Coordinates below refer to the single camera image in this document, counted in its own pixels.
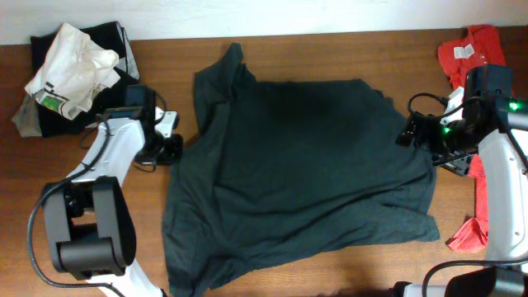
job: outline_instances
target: t-shirt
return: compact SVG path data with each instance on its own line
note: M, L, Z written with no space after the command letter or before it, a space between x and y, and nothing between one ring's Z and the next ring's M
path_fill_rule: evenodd
M348 246L439 238L431 155L360 79L258 82L233 44L196 74L201 137L172 167L163 217L171 293Z

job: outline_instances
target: wooden surface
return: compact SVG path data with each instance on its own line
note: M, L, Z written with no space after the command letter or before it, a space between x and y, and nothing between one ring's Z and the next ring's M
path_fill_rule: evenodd
M259 80L308 81L363 78L394 98L407 115L408 98L417 92L448 95L450 84L436 59L436 47L464 36L464 30L394 31L333 35L301 35L203 40L156 40L132 43L143 83L160 92L181 120L177 131L190 139L197 134L192 103L193 73L217 61L231 42L240 42L244 61ZM501 29L502 47L513 68L517 95L528 97L528 31ZM3 296L100 296L99 290L60 290L47 286L33 272L26 251L27 216L46 182L64 178L86 153L78 136L22 139L10 118L31 78L28 46L0 47L0 284ZM433 101L416 108L433 113ZM443 261L482 258L459 255L445 241L473 215L474 183L438 170L430 213L441 239L434 243L349 247L309 259L254 271L207 292L208 296L315 296L353 295L359 290L388 288L396 281L420 282ZM138 235L137 259L150 280L167 289L161 220L169 183L168 168L155 173L133 168L123 192ZM57 281L73 278L54 272L45 242L42 216L35 225L35 250L47 274ZM433 284L448 281L466 268L440 271Z

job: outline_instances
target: clothing tag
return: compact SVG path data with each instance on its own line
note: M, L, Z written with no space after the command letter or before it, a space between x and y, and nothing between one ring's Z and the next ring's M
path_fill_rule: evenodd
M465 50L463 47L455 47L455 59L465 59Z
M466 45L466 47L457 46L453 50L455 52L455 59L467 59L471 57L472 54L475 53L473 46L471 44Z
M59 107L63 101L57 97L53 97L52 95L46 95L40 100L39 103L45 107L48 107L49 110L59 112Z
M465 52L465 58L469 58L471 57L472 54L475 53L475 50L473 49L473 46L471 44L468 44L466 45L466 47L464 47L464 52Z

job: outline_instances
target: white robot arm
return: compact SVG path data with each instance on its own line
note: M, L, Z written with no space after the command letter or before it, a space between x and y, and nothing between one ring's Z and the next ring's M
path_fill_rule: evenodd
M444 115L422 115L413 99L432 97L446 105ZM446 98L421 93L411 98L408 123L397 143L422 146L433 163L467 174L478 153L488 188L488 249L484 261L452 261L433 267L423 286L408 285L405 297L525 296L528 271L528 102L512 96L512 71L487 64L468 73L465 89ZM456 276L447 286L427 286L432 274L449 266L487 266Z
M155 106L156 96L145 86L129 87L126 106L105 111L81 164L65 180L45 187L34 212L43 206L54 268L88 284L60 284L44 276L33 255L32 213L28 250L31 263L46 283L62 288L99 287L112 297L166 296L135 260L134 225L121 192L132 162L170 165L181 155L182 137L172 134L177 113ZM95 214L95 223L74 223L74 218L87 213Z

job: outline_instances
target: green label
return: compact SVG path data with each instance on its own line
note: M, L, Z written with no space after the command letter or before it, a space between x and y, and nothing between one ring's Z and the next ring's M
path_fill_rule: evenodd
M60 103L62 102L59 99L49 97L49 96L42 98L42 100L40 101L40 104L48 107L48 109L55 111L55 112L59 112Z

